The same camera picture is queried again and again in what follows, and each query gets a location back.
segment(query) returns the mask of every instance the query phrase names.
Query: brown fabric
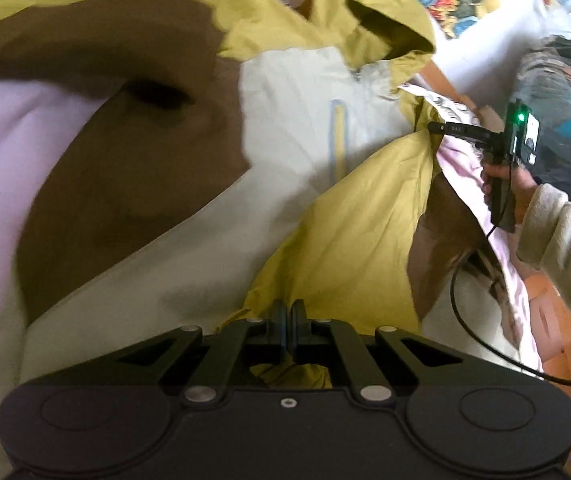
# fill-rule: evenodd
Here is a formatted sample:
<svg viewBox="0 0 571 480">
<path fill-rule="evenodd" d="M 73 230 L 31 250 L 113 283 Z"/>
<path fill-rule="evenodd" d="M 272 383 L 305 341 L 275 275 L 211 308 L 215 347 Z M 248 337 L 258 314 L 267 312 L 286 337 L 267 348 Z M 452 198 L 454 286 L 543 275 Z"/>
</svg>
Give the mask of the brown fabric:
<svg viewBox="0 0 571 480">
<path fill-rule="evenodd" d="M 148 79 L 200 95 L 222 32 L 193 0 L 85 0 L 0 21 L 0 75 Z"/>
<path fill-rule="evenodd" d="M 191 0 L 86 0 L 0 22 L 0 72 L 130 81 L 86 124 L 38 193 L 16 252 L 28 318 L 231 186 L 242 154 L 240 64 Z"/>
<path fill-rule="evenodd" d="M 448 273 L 484 240 L 472 211 L 439 173 L 432 182 L 408 256 L 408 278 L 419 319 L 432 309 Z"/>
</svg>

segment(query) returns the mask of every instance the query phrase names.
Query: human hand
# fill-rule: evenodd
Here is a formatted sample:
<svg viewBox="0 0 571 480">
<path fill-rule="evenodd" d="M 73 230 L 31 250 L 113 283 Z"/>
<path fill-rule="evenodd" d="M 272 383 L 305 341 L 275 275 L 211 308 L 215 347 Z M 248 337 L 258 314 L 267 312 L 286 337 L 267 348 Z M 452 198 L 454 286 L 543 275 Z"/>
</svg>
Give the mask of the human hand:
<svg viewBox="0 0 571 480">
<path fill-rule="evenodd" d="M 483 179 L 483 193 L 485 193 L 486 197 L 489 197 L 490 193 L 492 193 L 491 179 L 508 180 L 510 178 L 510 167 L 507 164 L 505 166 L 483 164 L 481 177 Z M 534 181 L 529 171 L 519 166 L 512 167 L 512 193 L 515 196 L 515 221 L 517 224 L 523 223 L 525 212 L 538 187 L 539 185 Z"/>
</svg>

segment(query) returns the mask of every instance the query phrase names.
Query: sleeve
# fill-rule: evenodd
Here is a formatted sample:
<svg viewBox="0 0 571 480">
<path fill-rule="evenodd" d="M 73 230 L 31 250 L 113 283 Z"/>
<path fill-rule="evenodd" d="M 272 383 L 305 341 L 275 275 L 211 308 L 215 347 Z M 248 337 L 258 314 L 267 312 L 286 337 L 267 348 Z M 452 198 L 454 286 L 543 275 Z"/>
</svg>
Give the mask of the sleeve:
<svg viewBox="0 0 571 480">
<path fill-rule="evenodd" d="M 517 256 L 543 270 L 571 310 L 571 202 L 565 193 L 539 186 L 523 220 Z"/>
</svg>

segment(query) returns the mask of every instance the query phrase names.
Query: jacket sleeve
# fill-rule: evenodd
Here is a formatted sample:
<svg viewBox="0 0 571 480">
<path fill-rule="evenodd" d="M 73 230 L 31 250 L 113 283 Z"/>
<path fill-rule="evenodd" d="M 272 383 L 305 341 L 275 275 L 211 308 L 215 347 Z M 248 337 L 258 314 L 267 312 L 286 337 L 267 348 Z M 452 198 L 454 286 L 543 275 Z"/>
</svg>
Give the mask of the jacket sleeve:
<svg viewBox="0 0 571 480">
<path fill-rule="evenodd" d="M 523 220 L 519 259 L 543 270 L 571 310 L 571 202 L 549 184 L 539 186 Z"/>
</svg>

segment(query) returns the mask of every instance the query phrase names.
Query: black wire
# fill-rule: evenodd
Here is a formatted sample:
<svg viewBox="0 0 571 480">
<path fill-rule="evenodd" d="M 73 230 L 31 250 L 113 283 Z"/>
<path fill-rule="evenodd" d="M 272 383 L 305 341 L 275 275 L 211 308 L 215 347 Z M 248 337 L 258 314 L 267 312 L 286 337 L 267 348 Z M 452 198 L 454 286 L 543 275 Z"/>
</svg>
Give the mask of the black wire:
<svg viewBox="0 0 571 480">
<path fill-rule="evenodd" d="M 510 189 L 512 188 L 512 166 L 514 164 L 514 160 L 510 161 L 510 174 L 509 174 L 509 182 L 510 182 Z M 507 197 L 507 200 L 505 200 L 505 204 L 503 206 L 503 209 L 501 210 L 501 215 L 499 215 L 499 221 L 497 221 L 497 224 L 501 223 L 501 220 L 503 219 L 505 212 L 507 210 L 507 206 L 509 204 L 509 196 Z M 484 240 L 484 244 L 486 242 L 489 242 L 489 237 L 491 237 L 491 235 L 494 233 L 494 231 L 496 230 L 497 225 L 494 225 L 492 227 L 492 229 L 490 230 L 490 232 L 488 233 L 488 235 L 485 237 Z M 459 274 L 459 271 L 461 270 L 461 268 L 463 267 L 463 264 L 468 260 L 468 258 L 471 256 L 472 253 L 467 254 L 466 257 L 462 258 L 461 261 L 459 262 L 459 264 L 456 266 L 456 268 L 454 269 L 454 273 L 452 275 L 452 281 L 450 282 L 450 302 L 452 303 L 452 310 L 454 312 L 454 316 L 456 317 L 456 320 L 459 322 L 459 324 L 461 325 L 461 327 L 468 333 L 468 335 L 474 339 L 477 343 L 479 343 L 481 346 L 483 346 L 483 348 L 485 348 L 486 350 L 492 352 L 492 354 L 500 357 L 501 359 L 503 359 L 504 361 L 507 361 L 508 363 L 512 364 L 513 366 L 516 366 L 518 368 L 521 368 L 521 370 L 524 370 L 526 372 L 531 373 L 534 376 L 537 376 L 539 378 L 545 379 L 546 381 L 549 381 L 550 383 L 556 383 L 556 384 L 561 384 L 562 386 L 571 386 L 571 380 L 569 379 L 563 379 L 560 377 L 555 377 L 552 375 L 548 375 L 544 372 L 540 372 L 539 370 L 535 370 L 534 368 L 530 368 L 529 366 L 524 365 L 523 363 L 520 363 L 519 361 L 512 359 L 510 356 L 505 355 L 503 352 L 497 350 L 496 348 L 494 348 L 492 345 L 489 345 L 488 343 L 486 343 L 485 341 L 483 341 L 483 339 L 481 339 L 473 330 L 472 328 L 470 328 L 468 326 L 468 324 L 463 320 L 463 318 L 461 317 L 461 313 L 459 312 L 459 308 L 456 306 L 456 298 L 455 298 L 455 294 L 454 294 L 454 285 L 456 283 L 456 277 Z"/>
</svg>

